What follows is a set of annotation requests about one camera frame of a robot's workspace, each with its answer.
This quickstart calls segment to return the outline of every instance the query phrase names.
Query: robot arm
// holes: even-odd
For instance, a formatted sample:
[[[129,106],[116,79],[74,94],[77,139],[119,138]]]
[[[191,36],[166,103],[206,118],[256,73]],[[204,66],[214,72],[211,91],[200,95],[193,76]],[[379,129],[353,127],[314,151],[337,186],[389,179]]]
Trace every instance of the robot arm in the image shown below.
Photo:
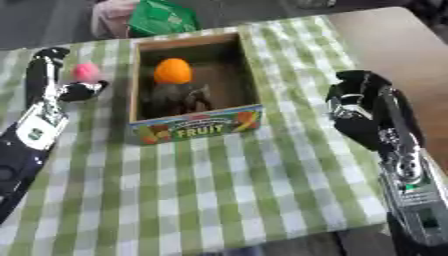
[[[61,101],[87,100],[108,85],[99,81],[59,86],[58,73],[68,53],[53,47],[33,56],[25,79],[27,111],[0,135],[0,224],[26,194],[68,124]]]
[[[448,191],[406,97],[369,71],[337,76],[342,82],[327,96],[330,117],[341,133],[380,156],[379,181],[397,252],[404,246],[401,255],[441,255],[434,253],[448,248]]]

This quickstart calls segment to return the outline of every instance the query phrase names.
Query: green checkered tablecloth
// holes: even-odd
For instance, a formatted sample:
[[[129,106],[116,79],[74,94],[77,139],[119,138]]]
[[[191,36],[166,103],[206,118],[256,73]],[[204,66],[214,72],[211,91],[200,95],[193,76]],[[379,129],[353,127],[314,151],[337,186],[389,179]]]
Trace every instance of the green checkered tablecloth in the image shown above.
[[[265,107],[260,129],[156,146],[136,145],[127,129],[138,40],[70,45],[62,80],[91,60],[112,86],[67,105],[70,124],[51,159],[0,227],[0,255],[179,255],[384,222],[375,158],[326,114],[335,71],[354,68],[329,22],[239,30]],[[23,110],[33,52],[0,59],[2,130]]]

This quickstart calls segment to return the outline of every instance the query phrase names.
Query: small pink ball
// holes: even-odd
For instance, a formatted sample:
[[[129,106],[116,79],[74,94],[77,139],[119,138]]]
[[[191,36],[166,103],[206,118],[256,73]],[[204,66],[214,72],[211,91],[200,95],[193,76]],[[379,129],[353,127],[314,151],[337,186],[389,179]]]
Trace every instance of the small pink ball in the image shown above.
[[[92,62],[76,65],[73,69],[73,76],[76,81],[84,83],[96,83],[101,80],[100,69]]]

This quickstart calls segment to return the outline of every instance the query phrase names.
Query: table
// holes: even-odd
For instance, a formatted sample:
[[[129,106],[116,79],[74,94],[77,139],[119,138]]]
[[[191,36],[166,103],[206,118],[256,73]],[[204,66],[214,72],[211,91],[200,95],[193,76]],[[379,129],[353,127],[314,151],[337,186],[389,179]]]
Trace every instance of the table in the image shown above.
[[[329,16],[360,67],[389,78],[408,97],[431,156],[448,173],[448,47],[400,7]]]
[[[344,15],[330,17],[339,19],[337,29]],[[260,129],[147,147],[133,144],[126,130],[130,53],[139,40],[69,45],[62,80],[75,63],[92,60],[113,86],[98,100],[67,106],[70,124],[0,227],[0,251],[179,255],[383,223],[376,160],[326,115],[334,72],[355,67],[328,20],[254,23],[239,31],[265,106]],[[0,60],[2,128],[22,111],[20,84],[32,52]]]

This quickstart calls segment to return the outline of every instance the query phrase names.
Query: fruit box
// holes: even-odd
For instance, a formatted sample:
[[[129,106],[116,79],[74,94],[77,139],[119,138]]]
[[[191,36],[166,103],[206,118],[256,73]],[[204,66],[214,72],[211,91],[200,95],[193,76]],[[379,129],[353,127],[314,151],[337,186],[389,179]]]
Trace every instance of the fruit box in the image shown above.
[[[192,83],[208,85],[213,110],[205,111],[199,103],[194,113],[147,114],[150,110],[141,95],[156,86],[154,68],[167,58],[191,65]],[[132,76],[129,123],[146,144],[242,132],[260,125],[263,107],[237,33],[140,42]]]

